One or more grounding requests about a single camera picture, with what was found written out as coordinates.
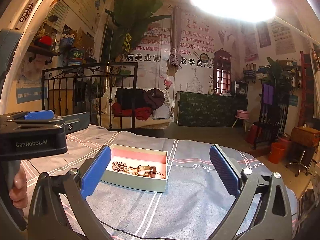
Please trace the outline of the person's left hand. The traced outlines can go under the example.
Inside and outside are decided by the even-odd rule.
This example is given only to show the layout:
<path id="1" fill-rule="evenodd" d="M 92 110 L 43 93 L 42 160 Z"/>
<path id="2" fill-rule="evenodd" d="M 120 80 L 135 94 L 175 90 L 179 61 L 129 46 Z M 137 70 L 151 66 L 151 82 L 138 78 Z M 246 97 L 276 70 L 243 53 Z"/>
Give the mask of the person's left hand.
<path id="1" fill-rule="evenodd" d="M 17 209 L 24 209 L 28 205 L 27 178 L 25 170 L 20 166 L 19 171 L 14 177 L 12 189 L 9 191 L 13 206 Z"/>

